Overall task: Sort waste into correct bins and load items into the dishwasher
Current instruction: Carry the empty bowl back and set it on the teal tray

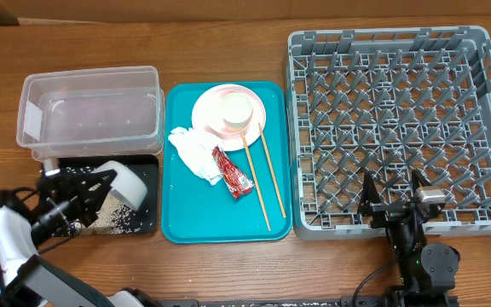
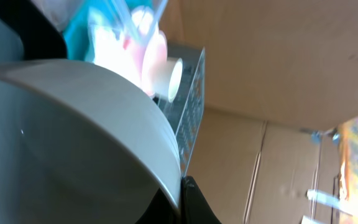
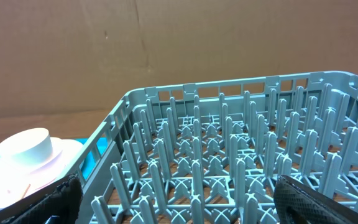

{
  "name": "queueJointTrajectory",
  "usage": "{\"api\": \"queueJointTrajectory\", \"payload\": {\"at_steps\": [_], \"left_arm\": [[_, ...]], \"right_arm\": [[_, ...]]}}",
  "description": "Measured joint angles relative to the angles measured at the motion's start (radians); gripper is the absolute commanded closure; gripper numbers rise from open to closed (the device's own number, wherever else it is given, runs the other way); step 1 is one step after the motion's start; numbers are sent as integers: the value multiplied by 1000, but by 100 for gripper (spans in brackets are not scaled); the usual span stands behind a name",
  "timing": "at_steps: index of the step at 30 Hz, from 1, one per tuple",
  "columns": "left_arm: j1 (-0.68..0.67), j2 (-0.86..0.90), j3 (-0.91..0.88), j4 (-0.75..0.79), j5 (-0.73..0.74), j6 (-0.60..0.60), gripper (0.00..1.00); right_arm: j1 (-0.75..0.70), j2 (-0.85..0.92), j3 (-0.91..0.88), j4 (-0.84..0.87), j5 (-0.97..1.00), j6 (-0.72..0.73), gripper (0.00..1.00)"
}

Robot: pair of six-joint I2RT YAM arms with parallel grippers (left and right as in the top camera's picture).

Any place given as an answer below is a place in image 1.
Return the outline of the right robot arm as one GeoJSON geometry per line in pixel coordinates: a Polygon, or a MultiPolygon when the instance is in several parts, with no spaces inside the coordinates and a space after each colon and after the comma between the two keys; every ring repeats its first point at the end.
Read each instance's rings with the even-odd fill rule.
{"type": "Polygon", "coordinates": [[[446,244],[428,243],[424,224],[438,217],[446,205],[446,195],[421,173],[412,172],[413,196],[384,205],[373,177],[363,178],[357,213],[370,217],[373,229],[383,229],[396,259],[372,272],[356,288],[353,306],[457,306],[456,297],[448,296],[455,288],[459,252],[446,244]],[[389,287],[377,297],[361,296],[361,289],[376,275],[399,268],[401,283],[389,287]]]}

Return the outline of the grey bowl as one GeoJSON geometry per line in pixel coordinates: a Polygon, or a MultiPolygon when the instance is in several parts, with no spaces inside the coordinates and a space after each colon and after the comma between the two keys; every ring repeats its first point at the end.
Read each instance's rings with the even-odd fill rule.
{"type": "Polygon", "coordinates": [[[109,194],[133,211],[138,211],[147,196],[147,186],[127,166],[110,160],[93,170],[93,173],[102,171],[116,171],[109,194]]]}

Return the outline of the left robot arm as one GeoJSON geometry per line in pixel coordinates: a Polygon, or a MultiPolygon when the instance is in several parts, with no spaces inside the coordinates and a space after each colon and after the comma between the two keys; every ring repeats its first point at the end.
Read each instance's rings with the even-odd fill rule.
{"type": "Polygon", "coordinates": [[[115,169],[59,174],[40,177],[35,188],[0,190],[0,306],[161,306],[129,287],[106,296],[38,251],[74,221],[91,225],[122,176],[115,169]]]}

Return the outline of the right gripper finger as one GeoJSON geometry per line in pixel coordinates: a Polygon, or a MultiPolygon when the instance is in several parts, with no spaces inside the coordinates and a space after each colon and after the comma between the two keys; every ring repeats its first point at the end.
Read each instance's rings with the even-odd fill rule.
{"type": "Polygon", "coordinates": [[[411,180],[412,190],[417,190],[420,187],[427,187],[431,185],[430,181],[423,175],[420,169],[412,170],[411,180]]]}
{"type": "Polygon", "coordinates": [[[373,204],[380,204],[381,198],[374,183],[373,177],[370,171],[366,171],[363,177],[363,187],[361,192],[360,204],[364,205],[367,202],[373,204]]]}

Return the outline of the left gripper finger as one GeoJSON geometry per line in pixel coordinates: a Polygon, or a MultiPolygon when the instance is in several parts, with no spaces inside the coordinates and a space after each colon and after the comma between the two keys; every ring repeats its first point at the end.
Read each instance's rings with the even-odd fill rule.
{"type": "Polygon", "coordinates": [[[60,181],[61,196],[106,196],[117,172],[113,170],[82,174],[64,174],[60,181]]]}
{"type": "Polygon", "coordinates": [[[84,196],[85,208],[92,212],[98,212],[111,188],[109,183],[97,183],[87,188],[84,196]]]}

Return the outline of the red snack wrapper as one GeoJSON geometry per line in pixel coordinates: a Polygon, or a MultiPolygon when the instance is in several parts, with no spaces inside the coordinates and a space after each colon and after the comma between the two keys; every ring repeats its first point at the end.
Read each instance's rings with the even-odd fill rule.
{"type": "Polygon", "coordinates": [[[228,191],[235,199],[247,195],[253,190],[251,179],[229,159],[219,146],[214,147],[211,155],[222,174],[228,191]]]}

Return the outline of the white rice pile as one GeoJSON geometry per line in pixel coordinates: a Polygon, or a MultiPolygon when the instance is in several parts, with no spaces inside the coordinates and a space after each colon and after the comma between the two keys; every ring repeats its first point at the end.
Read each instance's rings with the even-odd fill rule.
{"type": "Polygon", "coordinates": [[[106,197],[98,219],[89,227],[79,221],[69,229],[57,232],[57,237],[85,235],[128,235],[148,234],[157,228],[159,167],[156,164],[128,165],[147,186],[147,196],[140,209],[133,211],[111,195],[106,197]]]}

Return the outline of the wooden chopstick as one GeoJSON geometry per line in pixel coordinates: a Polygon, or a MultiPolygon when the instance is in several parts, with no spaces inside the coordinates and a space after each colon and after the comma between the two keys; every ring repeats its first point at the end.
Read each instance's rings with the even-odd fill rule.
{"type": "Polygon", "coordinates": [[[259,204],[261,206],[263,217],[264,217],[264,220],[265,220],[265,223],[266,223],[268,232],[271,232],[271,225],[270,225],[269,217],[268,217],[268,214],[267,214],[267,211],[266,211],[266,207],[265,207],[265,204],[264,204],[264,201],[263,201],[262,191],[260,189],[260,186],[259,186],[259,183],[258,183],[258,180],[257,180],[257,173],[255,171],[255,167],[254,167],[254,164],[253,164],[253,161],[252,161],[252,158],[251,158],[251,152],[250,152],[250,149],[249,149],[247,140],[246,140],[246,136],[245,135],[241,135],[241,140],[243,142],[244,150],[245,150],[245,153],[246,153],[246,157],[248,159],[248,163],[249,163],[249,166],[250,166],[250,169],[251,169],[251,174],[252,174],[253,182],[255,184],[255,189],[257,191],[257,197],[258,197],[258,200],[259,200],[259,204]]]}
{"type": "Polygon", "coordinates": [[[266,159],[267,159],[267,162],[268,162],[270,174],[271,174],[272,181],[273,181],[273,184],[274,184],[274,191],[276,193],[276,197],[277,197],[277,200],[278,200],[278,203],[279,203],[279,206],[280,206],[280,212],[281,212],[282,217],[284,219],[286,219],[287,218],[287,215],[286,215],[286,211],[285,211],[285,208],[283,206],[283,201],[282,201],[282,198],[281,198],[281,195],[280,195],[280,189],[279,189],[279,184],[278,184],[278,181],[277,181],[277,177],[276,177],[276,175],[274,173],[274,167],[273,167],[272,159],[271,159],[271,156],[270,156],[269,147],[268,147],[268,144],[266,142],[266,138],[265,138],[265,136],[263,134],[263,127],[261,126],[260,123],[257,124],[257,126],[258,126],[258,129],[259,129],[260,137],[262,139],[265,156],[266,156],[266,159]]]}

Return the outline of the white napkin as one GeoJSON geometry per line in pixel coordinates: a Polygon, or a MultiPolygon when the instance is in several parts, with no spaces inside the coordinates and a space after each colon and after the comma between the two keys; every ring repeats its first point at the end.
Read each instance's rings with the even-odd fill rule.
{"type": "Polygon", "coordinates": [[[205,130],[176,127],[168,136],[186,167],[197,177],[205,179],[211,186],[222,179],[222,173],[212,157],[214,148],[222,140],[205,130]]]}

